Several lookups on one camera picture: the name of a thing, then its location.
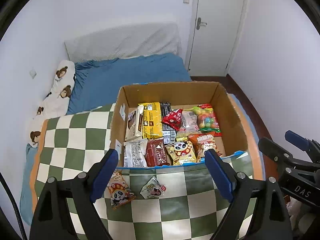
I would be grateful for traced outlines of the small orange panda packet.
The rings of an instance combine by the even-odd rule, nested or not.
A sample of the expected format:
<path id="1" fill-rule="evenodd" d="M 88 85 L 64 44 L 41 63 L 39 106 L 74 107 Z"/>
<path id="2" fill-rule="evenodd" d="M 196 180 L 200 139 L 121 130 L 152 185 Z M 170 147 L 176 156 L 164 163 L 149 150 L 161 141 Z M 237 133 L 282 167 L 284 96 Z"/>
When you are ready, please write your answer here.
<path id="1" fill-rule="evenodd" d="M 111 207 L 117 209 L 136 198 L 136 195 L 130 189 L 121 173 L 115 171 L 107 185 L 110 193 Z"/>

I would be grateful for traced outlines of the orange panda snack bag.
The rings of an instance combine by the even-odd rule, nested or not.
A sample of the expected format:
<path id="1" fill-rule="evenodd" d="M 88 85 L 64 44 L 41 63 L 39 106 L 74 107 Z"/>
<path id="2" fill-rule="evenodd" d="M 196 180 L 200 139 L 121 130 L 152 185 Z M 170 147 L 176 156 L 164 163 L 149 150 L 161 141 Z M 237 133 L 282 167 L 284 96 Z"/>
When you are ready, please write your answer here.
<path id="1" fill-rule="evenodd" d="M 210 149 L 213 149 L 218 154 L 218 156 L 222 156 L 222 153 L 219 151 L 216 145 L 214 135 L 215 132 L 208 132 L 203 134 L 191 134 L 188 136 L 188 139 L 194 146 L 197 163 L 199 163 L 201 159 L 204 158 L 204 153 Z"/>

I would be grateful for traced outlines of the colourful candy balls bag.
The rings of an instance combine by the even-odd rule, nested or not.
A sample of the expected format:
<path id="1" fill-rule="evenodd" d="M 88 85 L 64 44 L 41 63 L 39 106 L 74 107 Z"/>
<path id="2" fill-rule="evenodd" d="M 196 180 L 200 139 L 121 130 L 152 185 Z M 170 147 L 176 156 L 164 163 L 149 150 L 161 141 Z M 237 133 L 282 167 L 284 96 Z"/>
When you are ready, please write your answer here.
<path id="1" fill-rule="evenodd" d="M 220 125 L 211 104 L 204 103 L 194 106 L 193 112 L 197 116 L 197 125 L 201 133 L 213 132 L 215 137 L 222 136 Z"/>

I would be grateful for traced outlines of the pale green snack packet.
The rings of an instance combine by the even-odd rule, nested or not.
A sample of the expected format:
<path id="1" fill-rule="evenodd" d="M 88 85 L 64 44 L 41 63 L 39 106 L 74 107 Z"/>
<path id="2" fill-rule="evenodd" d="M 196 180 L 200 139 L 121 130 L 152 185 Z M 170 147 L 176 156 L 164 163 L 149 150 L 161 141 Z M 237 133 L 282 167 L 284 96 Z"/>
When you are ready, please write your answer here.
<path id="1" fill-rule="evenodd" d="M 140 195 L 144 199 L 159 198 L 167 188 L 162 185 L 155 176 L 153 176 L 141 189 Z"/>

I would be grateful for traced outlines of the white barcode snack bag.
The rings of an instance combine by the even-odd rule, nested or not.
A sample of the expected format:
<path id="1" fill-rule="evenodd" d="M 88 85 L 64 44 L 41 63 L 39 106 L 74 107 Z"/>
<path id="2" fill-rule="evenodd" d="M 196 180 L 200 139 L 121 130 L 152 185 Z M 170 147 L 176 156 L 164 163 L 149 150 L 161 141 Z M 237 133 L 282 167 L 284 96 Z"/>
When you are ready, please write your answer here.
<path id="1" fill-rule="evenodd" d="M 148 139 L 124 143 L 124 167 L 144 168 L 146 163 L 146 147 Z"/>

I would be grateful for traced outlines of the yellow panda snack bag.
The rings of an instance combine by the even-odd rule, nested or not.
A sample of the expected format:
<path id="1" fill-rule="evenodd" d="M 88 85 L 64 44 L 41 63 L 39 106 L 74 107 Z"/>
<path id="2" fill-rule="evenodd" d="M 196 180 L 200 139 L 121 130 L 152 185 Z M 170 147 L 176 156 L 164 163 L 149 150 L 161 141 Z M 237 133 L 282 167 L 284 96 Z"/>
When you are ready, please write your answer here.
<path id="1" fill-rule="evenodd" d="M 194 147 L 191 141 L 179 141 L 165 146 L 174 166 L 196 163 Z"/>

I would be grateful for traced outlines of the small red candy packet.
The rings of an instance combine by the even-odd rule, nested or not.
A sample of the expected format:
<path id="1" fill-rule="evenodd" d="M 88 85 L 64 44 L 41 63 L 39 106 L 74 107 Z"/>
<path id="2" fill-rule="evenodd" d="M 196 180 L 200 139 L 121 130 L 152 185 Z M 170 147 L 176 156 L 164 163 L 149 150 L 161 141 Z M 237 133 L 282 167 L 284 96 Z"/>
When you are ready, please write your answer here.
<path id="1" fill-rule="evenodd" d="M 183 109 L 174 109 L 162 118 L 162 123 L 170 126 L 175 131 L 178 131 L 182 125 Z"/>

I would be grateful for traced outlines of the green white checkered blanket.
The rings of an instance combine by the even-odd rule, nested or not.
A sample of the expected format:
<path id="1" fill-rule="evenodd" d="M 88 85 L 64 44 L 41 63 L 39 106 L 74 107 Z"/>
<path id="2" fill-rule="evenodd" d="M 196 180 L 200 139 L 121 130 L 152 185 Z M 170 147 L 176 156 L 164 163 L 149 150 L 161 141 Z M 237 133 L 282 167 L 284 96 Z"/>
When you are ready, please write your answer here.
<path id="1" fill-rule="evenodd" d="M 28 154 L 20 209 L 30 223 L 49 177 L 67 180 L 101 161 L 110 146 L 114 105 L 44 122 Z M 229 203 L 204 165 L 129 168 L 121 161 L 94 207 L 113 239 L 210 239 Z"/>

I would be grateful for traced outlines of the pink clear snack bag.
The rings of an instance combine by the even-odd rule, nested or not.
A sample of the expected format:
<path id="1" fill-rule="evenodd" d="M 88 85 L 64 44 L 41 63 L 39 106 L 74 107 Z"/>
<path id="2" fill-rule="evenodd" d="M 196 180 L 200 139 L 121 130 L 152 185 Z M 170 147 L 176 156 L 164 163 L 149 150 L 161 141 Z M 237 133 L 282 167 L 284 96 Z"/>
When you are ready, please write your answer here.
<path id="1" fill-rule="evenodd" d="M 181 116 L 181 127 L 176 134 L 176 141 L 183 141 L 189 135 L 201 134 L 197 125 L 197 115 L 193 111 L 183 110 Z"/>

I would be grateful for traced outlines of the white brown biscuit pack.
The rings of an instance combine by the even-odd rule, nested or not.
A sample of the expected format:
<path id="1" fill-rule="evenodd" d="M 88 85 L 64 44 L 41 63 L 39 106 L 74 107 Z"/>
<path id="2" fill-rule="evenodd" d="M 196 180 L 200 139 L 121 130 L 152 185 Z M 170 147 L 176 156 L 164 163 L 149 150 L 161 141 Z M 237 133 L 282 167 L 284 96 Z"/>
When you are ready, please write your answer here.
<path id="1" fill-rule="evenodd" d="M 125 141 L 142 139 L 143 137 L 144 106 L 139 105 L 128 114 Z"/>

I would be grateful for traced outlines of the dark red snack pack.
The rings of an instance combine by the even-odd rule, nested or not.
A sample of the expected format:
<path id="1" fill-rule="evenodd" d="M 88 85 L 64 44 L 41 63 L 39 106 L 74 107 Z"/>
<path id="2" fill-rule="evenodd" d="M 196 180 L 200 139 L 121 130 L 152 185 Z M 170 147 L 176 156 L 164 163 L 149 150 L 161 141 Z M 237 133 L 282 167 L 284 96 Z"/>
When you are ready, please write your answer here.
<path id="1" fill-rule="evenodd" d="M 148 140 L 145 158 L 148 167 L 170 165 L 163 138 Z"/>

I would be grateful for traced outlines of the bear print pillow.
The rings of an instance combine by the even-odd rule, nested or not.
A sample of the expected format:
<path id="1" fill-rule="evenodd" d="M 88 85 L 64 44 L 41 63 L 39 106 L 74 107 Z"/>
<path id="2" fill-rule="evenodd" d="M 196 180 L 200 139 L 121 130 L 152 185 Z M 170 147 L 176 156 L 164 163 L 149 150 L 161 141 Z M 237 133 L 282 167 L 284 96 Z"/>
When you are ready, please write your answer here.
<path id="1" fill-rule="evenodd" d="M 75 64 L 72 61 L 63 60 L 55 71 L 53 85 L 49 93 L 40 103 L 36 115 L 30 123 L 28 135 L 31 147 L 38 146 L 45 120 L 66 115 L 74 85 Z"/>

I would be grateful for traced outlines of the black snack bar pack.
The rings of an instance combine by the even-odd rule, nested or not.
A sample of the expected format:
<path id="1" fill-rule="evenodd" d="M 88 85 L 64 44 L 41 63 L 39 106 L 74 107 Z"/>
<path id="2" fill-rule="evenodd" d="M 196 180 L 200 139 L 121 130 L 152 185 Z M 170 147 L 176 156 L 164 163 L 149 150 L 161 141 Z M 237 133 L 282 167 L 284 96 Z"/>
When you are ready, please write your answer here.
<path id="1" fill-rule="evenodd" d="M 161 116 L 164 118 L 167 114 L 171 112 L 171 104 L 169 102 L 160 103 Z M 162 124 L 162 133 L 164 144 L 170 144 L 176 140 L 176 130 L 170 127 L 168 124 Z"/>

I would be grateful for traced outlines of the cardboard box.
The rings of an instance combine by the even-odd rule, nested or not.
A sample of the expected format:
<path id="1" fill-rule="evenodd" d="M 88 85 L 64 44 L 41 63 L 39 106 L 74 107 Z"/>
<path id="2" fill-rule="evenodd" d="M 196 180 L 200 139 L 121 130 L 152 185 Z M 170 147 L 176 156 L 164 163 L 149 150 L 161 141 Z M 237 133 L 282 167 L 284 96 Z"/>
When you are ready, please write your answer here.
<path id="1" fill-rule="evenodd" d="M 204 150 L 248 150 L 247 137 L 218 82 L 164 82 L 120 88 L 111 124 L 119 167 L 195 164 Z"/>

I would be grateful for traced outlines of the blue bed sheet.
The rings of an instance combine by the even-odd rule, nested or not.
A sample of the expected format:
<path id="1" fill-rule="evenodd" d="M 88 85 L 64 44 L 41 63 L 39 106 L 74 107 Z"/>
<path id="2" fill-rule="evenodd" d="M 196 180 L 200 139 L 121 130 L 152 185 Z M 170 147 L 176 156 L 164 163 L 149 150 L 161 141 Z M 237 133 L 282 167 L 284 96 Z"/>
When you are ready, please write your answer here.
<path id="1" fill-rule="evenodd" d="M 72 179 L 99 161 L 110 147 L 111 122 L 121 87 L 136 83 L 187 82 L 183 60 L 174 54 L 75 64 L 75 85 L 66 115 L 43 122 L 36 148 L 27 144 L 20 211 L 31 224 L 49 176 Z"/>

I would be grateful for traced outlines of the white door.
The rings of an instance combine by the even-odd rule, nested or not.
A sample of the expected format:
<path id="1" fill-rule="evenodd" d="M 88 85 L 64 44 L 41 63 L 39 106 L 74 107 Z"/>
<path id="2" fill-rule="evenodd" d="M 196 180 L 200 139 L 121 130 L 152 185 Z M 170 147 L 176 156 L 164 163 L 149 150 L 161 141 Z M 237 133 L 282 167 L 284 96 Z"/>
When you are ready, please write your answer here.
<path id="1" fill-rule="evenodd" d="M 246 0 L 193 0 L 185 66 L 191 76 L 225 76 L 241 29 Z M 198 18 L 208 23 L 196 30 Z"/>

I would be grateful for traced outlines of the white headboard cushion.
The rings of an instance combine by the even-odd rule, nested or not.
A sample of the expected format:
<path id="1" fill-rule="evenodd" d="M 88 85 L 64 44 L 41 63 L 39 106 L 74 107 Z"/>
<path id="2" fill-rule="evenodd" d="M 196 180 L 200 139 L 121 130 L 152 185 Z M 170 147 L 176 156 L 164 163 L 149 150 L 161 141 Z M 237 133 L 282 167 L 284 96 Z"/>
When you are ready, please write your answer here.
<path id="1" fill-rule="evenodd" d="M 172 53 L 180 55 L 181 39 L 175 22 L 150 22 L 97 30 L 65 41 L 71 61 L 127 59 Z"/>

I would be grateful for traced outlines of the wall socket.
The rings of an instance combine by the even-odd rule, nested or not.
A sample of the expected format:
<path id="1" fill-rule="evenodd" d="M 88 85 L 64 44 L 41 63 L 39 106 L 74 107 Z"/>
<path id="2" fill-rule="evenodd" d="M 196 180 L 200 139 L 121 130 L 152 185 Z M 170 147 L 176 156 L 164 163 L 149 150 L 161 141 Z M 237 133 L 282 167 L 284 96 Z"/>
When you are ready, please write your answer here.
<path id="1" fill-rule="evenodd" d="M 29 72 L 29 74 L 30 74 L 31 78 L 34 79 L 35 76 L 37 75 L 37 72 L 36 72 L 34 69 L 32 69 L 32 70 Z"/>

